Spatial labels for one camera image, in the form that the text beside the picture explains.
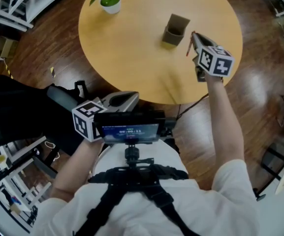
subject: white t-shirt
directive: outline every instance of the white t-shirt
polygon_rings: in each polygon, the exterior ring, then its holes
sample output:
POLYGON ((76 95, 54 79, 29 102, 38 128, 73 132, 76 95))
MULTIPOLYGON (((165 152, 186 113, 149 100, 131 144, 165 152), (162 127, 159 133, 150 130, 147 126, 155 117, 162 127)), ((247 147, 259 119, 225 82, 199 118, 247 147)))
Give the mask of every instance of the white t-shirt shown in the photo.
MULTIPOLYGON (((126 166, 125 145, 115 145, 100 156, 93 174, 126 166)), ((178 153, 163 141, 137 145, 140 159, 153 157, 156 164, 186 172, 178 153)), ((227 162, 217 171, 212 190, 200 190, 194 179, 160 180, 173 197, 173 205, 194 232, 201 236, 256 236, 259 231, 256 199, 247 167, 242 160, 227 162)), ((82 186, 69 202, 50 198, 41 203, 33 227, 33 236, 72 236, 87 220, 108 185, 89 183, 82 186)), ((127 193, 112 210, 97 236, 182 235, 162 211, 141 193, 127 193)))

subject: shiny floor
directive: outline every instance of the shiny floor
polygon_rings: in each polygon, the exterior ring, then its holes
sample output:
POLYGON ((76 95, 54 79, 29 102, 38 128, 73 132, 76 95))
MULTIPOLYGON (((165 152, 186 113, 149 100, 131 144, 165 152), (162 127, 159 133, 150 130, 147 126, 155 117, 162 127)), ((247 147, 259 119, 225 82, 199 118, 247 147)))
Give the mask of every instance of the shiny floor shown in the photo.
MULTIPOLYGON (((273 141, 284 138, 284 129, 276 122, 284 111, 279 99, 279 94, 284 94, 283 31, 264 0, 228 1, 241 25, 244 50, 240 67, 226 90, 244 133, 252 185, 262 188, 272 177, 260 167, 261 158, 273 141)), ((15 57, 7 61, 14 79, 37 88, 55 83, 70 89, 75 81, 85 80, 89 92, 100 97, 116 91, 95 72, 82 51, 78 17, 83 2, 61 0, 23 34, 15 57), (55 79, 51 67, 55 69, 55 79)), ((0 74, 6 74, 1 62, 0 74)), ((178 111, 178 106, 155 105, 155 108, 164 109, 167 116, 175 116, 178 111)), ((215 174, 215 151, 208 99, 179 120, 174 135, 190 177, 201 188, 210 189, 215 174)), ((54 163, 56 169, 68 159, 61 154, 54 163)), ((35 169, 25 173, 29 185, 44 181, 43 173, 35 169)))

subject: white pot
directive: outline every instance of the white pot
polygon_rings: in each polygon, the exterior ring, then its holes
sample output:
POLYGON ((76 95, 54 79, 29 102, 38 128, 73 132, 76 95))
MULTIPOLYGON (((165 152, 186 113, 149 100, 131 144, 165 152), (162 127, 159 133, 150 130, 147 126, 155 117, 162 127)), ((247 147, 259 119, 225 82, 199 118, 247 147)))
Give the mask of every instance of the white pot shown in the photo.
POLYGON ((119 11, 120 11, 120 9, 121 9, 121 0, 117 3, 117 4, 115 4, 115 5, 113 5, 113 6, 103 6, 103 5, 101 5, 101 0, 99 0, 99 4, 100 4, 100 6, 106 11, 106 12, 108 12, 109 14, 116 14, 116 13, 118 13, 119 11))

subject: round wooden table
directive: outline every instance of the round wooden table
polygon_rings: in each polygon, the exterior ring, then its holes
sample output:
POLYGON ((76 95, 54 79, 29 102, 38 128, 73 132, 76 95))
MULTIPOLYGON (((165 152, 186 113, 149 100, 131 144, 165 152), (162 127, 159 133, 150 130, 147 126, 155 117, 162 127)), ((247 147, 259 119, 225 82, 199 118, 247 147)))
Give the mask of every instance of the round wooden table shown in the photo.
POLYGON ((108 14, 96 1, 86 0, 79 17, 79 38, 93 68, 122 91, 137 91, 140 99, 185 104, 207 93, 197 82, 193 48, 186 57, 192 31, 229 50, 237 71, 242 55, 238 19, 227 0, 122 0, 117 14, 108 14), (175 47, 162 42, 171 14, 190 19, 185 37, 175 47))

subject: buckle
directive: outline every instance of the buckle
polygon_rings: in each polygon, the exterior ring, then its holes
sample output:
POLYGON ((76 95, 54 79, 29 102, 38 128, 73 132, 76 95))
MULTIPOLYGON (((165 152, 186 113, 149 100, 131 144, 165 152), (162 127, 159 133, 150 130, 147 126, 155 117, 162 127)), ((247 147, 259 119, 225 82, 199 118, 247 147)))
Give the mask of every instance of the buckle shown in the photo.
POLYGON ((154 201, 158 208, 162 208, 169 204, 172 204, 172 202, 174 201, 173 197, 167 192, 159 192, 151 196, 151 199, 154 201))

